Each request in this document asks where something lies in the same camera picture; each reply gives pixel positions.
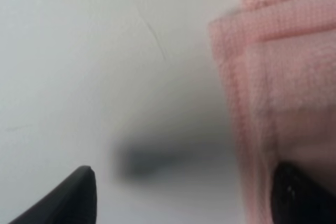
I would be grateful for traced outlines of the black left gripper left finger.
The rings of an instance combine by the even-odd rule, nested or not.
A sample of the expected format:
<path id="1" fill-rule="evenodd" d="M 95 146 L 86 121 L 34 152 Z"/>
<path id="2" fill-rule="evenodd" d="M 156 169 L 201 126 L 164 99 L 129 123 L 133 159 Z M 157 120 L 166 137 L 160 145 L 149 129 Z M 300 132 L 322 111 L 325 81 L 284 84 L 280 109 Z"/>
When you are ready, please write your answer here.
<path id="1" fill-rule="evenodd" d="M 11 223 L 96 223 L 97 185 L 90 166 L 80 166 Z"/>

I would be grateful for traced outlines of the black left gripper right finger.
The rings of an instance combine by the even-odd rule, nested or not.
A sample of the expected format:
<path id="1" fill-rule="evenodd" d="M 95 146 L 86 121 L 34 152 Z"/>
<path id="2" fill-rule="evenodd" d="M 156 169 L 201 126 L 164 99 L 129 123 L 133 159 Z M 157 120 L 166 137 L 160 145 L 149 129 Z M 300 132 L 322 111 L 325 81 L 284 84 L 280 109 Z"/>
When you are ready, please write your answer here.
<path id="1" fill-rule="evenodd" d="M 291 163 L 280 163 L 272 177 L 273 223 L 335 223 L 335 195 Z"/>

